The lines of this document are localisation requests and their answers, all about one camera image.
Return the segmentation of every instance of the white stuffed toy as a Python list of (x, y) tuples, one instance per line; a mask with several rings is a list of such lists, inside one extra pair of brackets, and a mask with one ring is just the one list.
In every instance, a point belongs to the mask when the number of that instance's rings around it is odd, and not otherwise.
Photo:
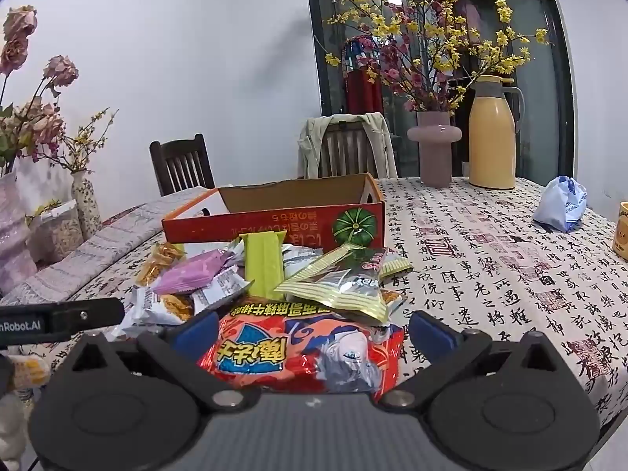
[(9, 471), (20, 470), (26, 450), (26, 413), (15, 390), (39, 387), (50, 378), (48, 363), (38, 356), (4, 356), (14, 365), (9, 391), (0, 398), (0, 460)]

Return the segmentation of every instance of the beige jacket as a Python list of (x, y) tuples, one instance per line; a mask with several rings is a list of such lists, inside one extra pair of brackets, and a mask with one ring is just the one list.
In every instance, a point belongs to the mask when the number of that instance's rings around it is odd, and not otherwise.
[(298, 176), (306, 179), (318, 177), (318, 164), (323, 135), (330, 124), (338, 122), (362, 121), (366, 136), (371, 142), (375, 167), (378, 177), (391, 179), (397, 177), (394, 163), (393, 144), (391, 143), (388, 126), (381, 113), (365, 113), (364, 115), (332, 115), (308, 119), (299, 136)]

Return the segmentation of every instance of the smiley face mug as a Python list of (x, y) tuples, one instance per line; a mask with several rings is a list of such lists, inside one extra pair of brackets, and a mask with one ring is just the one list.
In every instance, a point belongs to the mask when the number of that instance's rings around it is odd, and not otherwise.
[(613, 239), (613, 251), (621, 258), (628, 260), (628, 201), (620, 204), (617, 230)]

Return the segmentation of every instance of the red snack bag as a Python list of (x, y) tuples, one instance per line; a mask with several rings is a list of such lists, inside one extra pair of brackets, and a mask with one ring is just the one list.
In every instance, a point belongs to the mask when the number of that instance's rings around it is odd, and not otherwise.
[(378, 399), (396, 385), (403, 338), (397, 326), (365, 326), (315, 303), (251, 298), (222, 318), (198, 364), (236, 387)]

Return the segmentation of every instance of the orange cardboard box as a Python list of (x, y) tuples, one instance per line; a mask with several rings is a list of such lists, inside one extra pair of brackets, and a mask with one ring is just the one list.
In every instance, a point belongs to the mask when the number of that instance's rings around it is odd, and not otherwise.
[[(197, 215), (204, 208), (210, 215)], [(171, 243), (228, 242), (247, 232), (286, 230), (285, 242), (329, 251), (341, 243), (334, 223), (342, 218), (350, 224), (356, 214), (357, 220), (369, 221), (368, 245), (383, 247), (384, 200), (368, 173), (215, 188), (166, 215), (162, 224)]]

